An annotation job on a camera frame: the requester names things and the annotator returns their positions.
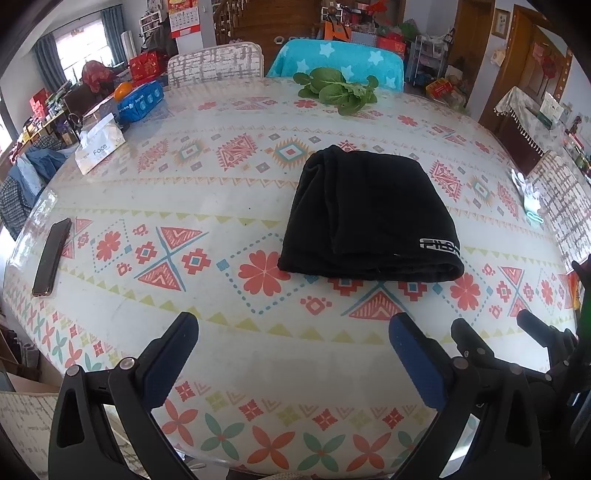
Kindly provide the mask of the black pants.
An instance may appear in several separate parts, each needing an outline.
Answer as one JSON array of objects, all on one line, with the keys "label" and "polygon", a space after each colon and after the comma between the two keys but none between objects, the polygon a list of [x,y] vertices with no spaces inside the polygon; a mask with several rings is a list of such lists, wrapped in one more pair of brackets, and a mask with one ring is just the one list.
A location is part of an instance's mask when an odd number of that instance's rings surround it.
[{"label": "black pants", "polygon": [[465,272],[455,223],[417,161],[335,145],[304,163],[277,266],[331,279],[424,283]]}]

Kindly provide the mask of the white work glove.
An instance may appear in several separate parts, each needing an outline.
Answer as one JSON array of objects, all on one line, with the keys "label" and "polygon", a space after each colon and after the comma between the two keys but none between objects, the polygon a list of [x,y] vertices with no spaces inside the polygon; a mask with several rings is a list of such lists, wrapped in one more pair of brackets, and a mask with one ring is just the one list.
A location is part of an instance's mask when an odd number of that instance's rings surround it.
[{"label": "white work glove", "polygon": [[510,177],[521,198],[526,217],[530,222],[543,225],[544,219],[541,216],[540,193],[526,180],[521,172],[512,169],[510,171]]}]

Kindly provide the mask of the patterned tablecloth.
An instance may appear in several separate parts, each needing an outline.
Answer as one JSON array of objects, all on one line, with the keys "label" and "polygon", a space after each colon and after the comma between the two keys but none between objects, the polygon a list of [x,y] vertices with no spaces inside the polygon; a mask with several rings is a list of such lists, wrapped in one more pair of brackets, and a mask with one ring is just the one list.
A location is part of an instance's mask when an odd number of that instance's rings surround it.
[{"label": "patterned tablecloth", "polygon": [[[415,159],[457,228],[465,273],[446,283],[332,280],[277,267],[301,168],[329,146]],[[32,286],[53,224],[71,229],[52,293]],[[454,352],[465,319],[506,360],[548,366],[517,325],[575,324],[553,234],[528,220],[501,145],[471,118],[380,91],[352,117],[288,79],[180,88],[87,175],[67,161],[6,265],[3,300],[58,370],[111,368],[182,311],[197,347],[155,413],[186,453],[262,474],[392,473],[434,413],[392,348],[408,313]]]}]

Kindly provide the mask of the black smartphone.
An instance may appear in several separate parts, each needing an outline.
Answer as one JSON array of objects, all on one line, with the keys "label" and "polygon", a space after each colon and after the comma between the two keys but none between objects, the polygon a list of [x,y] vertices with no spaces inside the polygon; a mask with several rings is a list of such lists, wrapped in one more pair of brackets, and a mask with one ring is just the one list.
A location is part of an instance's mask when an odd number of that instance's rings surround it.
[{"label": "black smartphone", "polygon": [[52,293],[62,251],[70,232],[72,221],[63,219],[52,225],[39,260],[32,286],[34,297],[46,297]]}]

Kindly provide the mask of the side table with lace cloth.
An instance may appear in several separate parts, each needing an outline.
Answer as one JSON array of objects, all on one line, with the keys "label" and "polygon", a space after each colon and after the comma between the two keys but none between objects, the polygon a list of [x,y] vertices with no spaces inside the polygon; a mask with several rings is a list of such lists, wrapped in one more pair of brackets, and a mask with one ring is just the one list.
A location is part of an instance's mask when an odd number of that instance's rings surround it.
[{"label": "side table with lace cloth", "polygon": [[519,87],[512,87],[493,111],[499,118],[495,135],[525,176],[548,153],[566,155],[584,174],[590,172],[589,116],[573,114],[549,93],[539,105]]}]

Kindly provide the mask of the blue clothes pile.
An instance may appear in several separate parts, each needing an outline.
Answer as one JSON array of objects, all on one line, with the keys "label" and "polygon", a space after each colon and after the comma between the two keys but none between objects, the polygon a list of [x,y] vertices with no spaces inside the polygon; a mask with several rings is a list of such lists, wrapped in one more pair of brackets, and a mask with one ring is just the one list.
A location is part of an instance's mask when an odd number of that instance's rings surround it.
[{"label": "blue clothes pile", "polygon": [[1,225],[17,240],[39,196],[73,148],[54,150],[32,146],[16,159],[1,183]]}]

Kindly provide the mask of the white face tissue box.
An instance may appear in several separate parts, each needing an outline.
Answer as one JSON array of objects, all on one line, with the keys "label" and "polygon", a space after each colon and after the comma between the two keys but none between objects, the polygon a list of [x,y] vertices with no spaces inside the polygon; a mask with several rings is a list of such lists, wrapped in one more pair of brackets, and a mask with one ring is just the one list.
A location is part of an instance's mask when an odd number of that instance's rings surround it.
[{"label": "white face tissue box", "polygon": [[81,174],[87,175],[124,143],[125,138],[114,115],[107,114],[88,132],[80,135],[75,161]]}]

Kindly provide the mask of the green leafy vegetable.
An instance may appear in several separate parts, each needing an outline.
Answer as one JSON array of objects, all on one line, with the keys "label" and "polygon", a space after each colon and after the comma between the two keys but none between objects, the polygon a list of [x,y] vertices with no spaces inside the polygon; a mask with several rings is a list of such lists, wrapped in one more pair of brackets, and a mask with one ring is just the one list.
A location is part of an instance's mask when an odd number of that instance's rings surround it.
[{"label": "green leafy vegetable", "polygon": [[298,96],[334,106],[342,116],[352,116],[367,104],[378,101],[375,90],[379,87],[379,80],[374,75],[368,76],[366,83],[349,82],[341,71],[319,67],[310,74],[297,72],[293,79],[301,86]]}]

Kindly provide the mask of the turquoise star chair cover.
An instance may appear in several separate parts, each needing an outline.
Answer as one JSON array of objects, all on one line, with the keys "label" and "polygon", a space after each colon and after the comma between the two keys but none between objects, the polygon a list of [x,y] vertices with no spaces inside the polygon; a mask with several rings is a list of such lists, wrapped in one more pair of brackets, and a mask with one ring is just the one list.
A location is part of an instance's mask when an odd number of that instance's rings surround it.
[{"label": "turquoise star chair cover", "polygon": [[276,55],[268,78],[310,74],[315,68],[338,70],[348,82],[365,82],[373,75],[379,87],[404,91],[404,62],[399,55],[377,47],[314,39],[294,39]]}]

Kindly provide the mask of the blue tissue pack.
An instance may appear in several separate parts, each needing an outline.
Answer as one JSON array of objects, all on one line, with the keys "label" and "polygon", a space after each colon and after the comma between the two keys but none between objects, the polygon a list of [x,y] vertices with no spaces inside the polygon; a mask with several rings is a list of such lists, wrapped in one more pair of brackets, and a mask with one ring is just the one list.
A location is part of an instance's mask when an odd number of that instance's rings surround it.
[{"label": "blue tissue pack", "polygon": [[138,86],[117,104],[119,122],[130,124],[142,120],[163,97],[163,88],[158,81]]}]

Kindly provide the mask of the orange fruit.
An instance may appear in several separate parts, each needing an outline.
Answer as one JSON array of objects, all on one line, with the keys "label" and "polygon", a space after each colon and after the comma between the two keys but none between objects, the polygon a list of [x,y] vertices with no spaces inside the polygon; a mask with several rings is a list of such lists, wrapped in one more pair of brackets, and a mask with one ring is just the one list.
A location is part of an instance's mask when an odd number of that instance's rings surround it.
[{"label": "orange fruit", "polygon": [[113,98],[116,102],[122,101],[127,95],[133,91],[134,87],[131,82],[120,83],[113,92]]}]

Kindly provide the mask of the red gift box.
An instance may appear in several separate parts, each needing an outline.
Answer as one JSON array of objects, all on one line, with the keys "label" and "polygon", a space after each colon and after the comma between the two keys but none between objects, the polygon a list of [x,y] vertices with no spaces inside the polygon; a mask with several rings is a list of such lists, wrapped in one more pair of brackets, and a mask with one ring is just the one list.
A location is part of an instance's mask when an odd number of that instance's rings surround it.
[{"label": "red gift box", "polygon": [[134,87],[156,80],[166,72],[167,56],[160,50],[145,51],[129,61]]}]

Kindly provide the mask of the white grey patterned chair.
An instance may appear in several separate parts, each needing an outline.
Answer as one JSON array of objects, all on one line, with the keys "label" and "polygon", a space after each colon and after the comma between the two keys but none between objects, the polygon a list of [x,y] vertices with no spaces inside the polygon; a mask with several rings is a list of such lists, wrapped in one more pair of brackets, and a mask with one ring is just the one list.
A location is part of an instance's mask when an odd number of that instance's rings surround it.
[{"label": "white grey patterned chair", "polygon": [[228,79],[262,78],[263,50],[252,42],[237,42],[173,56],[167,64],[171,88]]}]

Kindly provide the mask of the red wall calendar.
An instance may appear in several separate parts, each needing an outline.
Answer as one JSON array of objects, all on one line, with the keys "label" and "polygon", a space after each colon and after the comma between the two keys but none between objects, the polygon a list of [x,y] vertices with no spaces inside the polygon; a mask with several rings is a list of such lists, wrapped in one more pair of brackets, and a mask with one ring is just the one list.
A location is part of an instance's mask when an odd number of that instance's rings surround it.
[{"label": "red wall calendar", "polygon": [[172,38],[200,31],[197,0],[168,0],[167,9]]}]

